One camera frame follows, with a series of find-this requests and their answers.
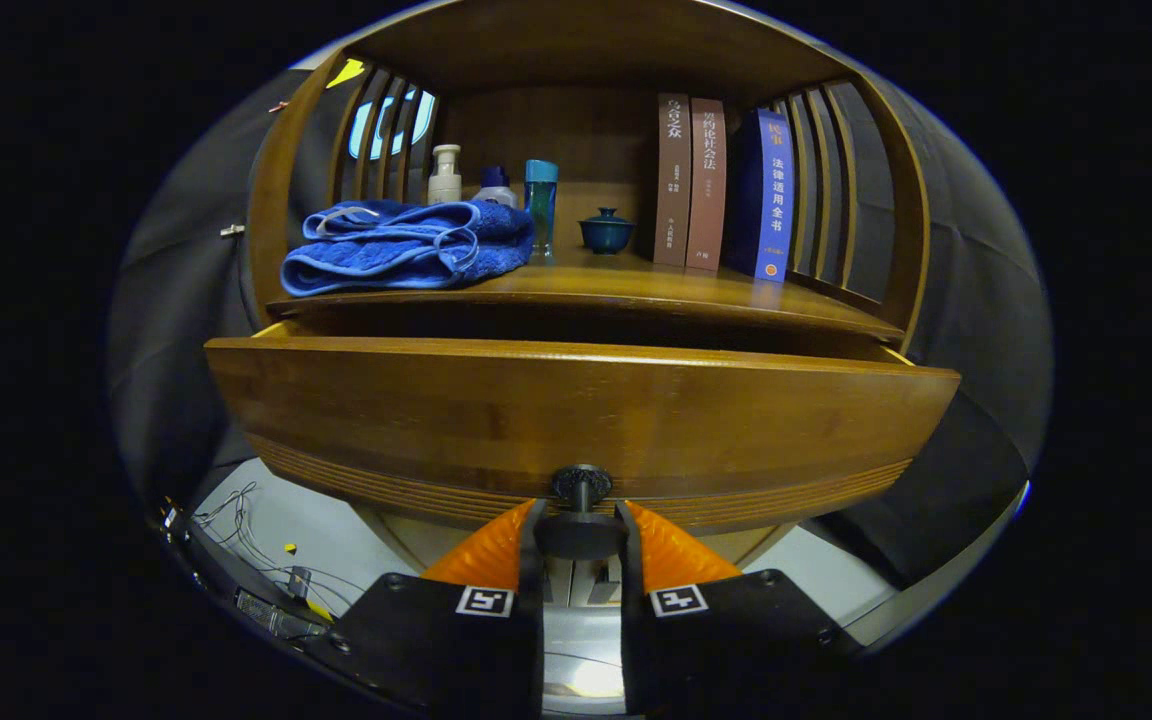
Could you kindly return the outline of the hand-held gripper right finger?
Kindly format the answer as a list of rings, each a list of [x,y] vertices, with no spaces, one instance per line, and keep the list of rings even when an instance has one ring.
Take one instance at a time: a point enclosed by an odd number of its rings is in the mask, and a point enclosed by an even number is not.
[[[799,719],[844,694],[861,643],[782,571],[650,589],[646,526],[626,501],[616,516],[628,714]]]

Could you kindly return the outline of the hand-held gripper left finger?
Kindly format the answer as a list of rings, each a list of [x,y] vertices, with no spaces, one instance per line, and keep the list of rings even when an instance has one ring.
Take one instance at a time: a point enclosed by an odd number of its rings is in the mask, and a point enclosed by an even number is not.
[[[539,719],[544,559],[524,514],[515,588],[387,573],[338,624],[306,639],[306,659],[417,719]]]

